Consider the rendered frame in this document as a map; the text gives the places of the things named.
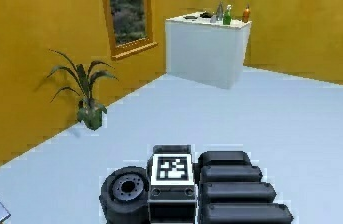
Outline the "green house plant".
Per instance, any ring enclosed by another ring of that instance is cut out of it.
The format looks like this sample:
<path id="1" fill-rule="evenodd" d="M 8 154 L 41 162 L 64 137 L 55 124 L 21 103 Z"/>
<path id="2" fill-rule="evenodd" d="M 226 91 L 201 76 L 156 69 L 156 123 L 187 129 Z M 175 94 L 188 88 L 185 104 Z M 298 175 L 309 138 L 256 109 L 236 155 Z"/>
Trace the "green house plant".
<path id="1" fill-rule="evenodd" d="M 64 86 L 57 90 L 53 99 L 56 96 L 65 90 L 72 91 L 81 97 L 78 102 L 77 110 L 77 121 L 79 123 L 84 123 L 85 126 L 93 131 L 99 129 L 103 124 L 103 115 L 107 113 L 107 108 L 104 104 L 100 103 L 94 98 L 93 89 L 94 84 L 100 78 L 110 78 L 117 80 L 117 77 L 111 74 L 108 70 L 98 70 L 94 71 L 94 67 L 97 65 L 106 65 L 111 67 L 108 63 L 101 60 L 92 61 L 88 68 L 85 68 L 83 64 L 75 64 L 65 53 L 51 49 L 51 52 L 54 52 L 70 64 L 70 67 L 64 65 L 55 65 L 47 77 L 51 77 L 56 72 L 63 70 L 67 72 L 76 82 L 79 87 L 79 91 L 75 90 L 70 86 Z"/>

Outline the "wooden framed window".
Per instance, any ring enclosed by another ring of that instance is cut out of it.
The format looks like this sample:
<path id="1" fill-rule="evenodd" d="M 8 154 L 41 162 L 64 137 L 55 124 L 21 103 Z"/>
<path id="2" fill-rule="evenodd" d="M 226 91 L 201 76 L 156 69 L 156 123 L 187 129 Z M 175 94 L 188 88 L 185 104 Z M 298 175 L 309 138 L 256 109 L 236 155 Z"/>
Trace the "wooden framed window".
<path id="1" fill-rule="evenodd" d="M 157 45 L 151 0 L 102 0 L 112 60 L 141 53 Z"/>

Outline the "green spray bottle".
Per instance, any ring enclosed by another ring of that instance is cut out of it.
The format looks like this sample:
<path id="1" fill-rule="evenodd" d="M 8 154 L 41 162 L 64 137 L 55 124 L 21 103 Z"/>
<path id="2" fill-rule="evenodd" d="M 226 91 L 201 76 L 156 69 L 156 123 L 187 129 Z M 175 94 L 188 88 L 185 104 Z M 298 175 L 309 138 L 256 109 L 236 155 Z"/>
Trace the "green spray bottle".
<path id="1" fill-rule="evenodd" d="M 226 7 L 226 10 L 223 13 L 223 24 L 224 25 L 230 25 L 231 24 L 231 21 L 232 21 L 231 9 L 232 9 L 232 6 L 228 5 Z"/>

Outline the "clear glass bottle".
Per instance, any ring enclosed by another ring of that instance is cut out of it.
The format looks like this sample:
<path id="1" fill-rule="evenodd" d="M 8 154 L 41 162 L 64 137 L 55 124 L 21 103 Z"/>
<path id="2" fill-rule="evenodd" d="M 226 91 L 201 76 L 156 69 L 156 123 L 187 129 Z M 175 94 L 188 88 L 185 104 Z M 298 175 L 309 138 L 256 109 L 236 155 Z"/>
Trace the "clear glass bottle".
<path id="1" fill-rule="evenodd" d="M 224 13 L 223 1 L 220 1 L 220 3 L 218 4 L 218 7 L 216 9 L 216 20 L 217 21 L 221 21 L 223 19 L 223 13 Z"/>

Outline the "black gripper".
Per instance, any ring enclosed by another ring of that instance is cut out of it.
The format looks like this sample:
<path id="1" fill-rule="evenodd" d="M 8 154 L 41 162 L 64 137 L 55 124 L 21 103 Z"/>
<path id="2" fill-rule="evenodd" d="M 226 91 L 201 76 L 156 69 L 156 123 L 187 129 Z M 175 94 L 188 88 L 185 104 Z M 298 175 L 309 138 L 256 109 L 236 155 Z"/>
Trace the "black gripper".
<path id="1" fill-rule="evenodd" d="M 128 166 L 112 172 L 99 196 L 107 224 L 147 224 L 148 190 L 144 168 Z"/>

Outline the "white counter cabinet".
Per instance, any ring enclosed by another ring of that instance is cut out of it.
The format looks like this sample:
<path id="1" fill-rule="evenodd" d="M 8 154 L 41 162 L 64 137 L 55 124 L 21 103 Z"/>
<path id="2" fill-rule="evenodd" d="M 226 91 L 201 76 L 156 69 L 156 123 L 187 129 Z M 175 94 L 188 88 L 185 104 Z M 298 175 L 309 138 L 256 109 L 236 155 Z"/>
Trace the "white counter cabinet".
<path id="1" fill-rule="evenodd" d="M 230 25 L 201 18 L 201 12 L 165 20 L 166 73 L 230 89 L 243 72 L 252 22 Z"/>

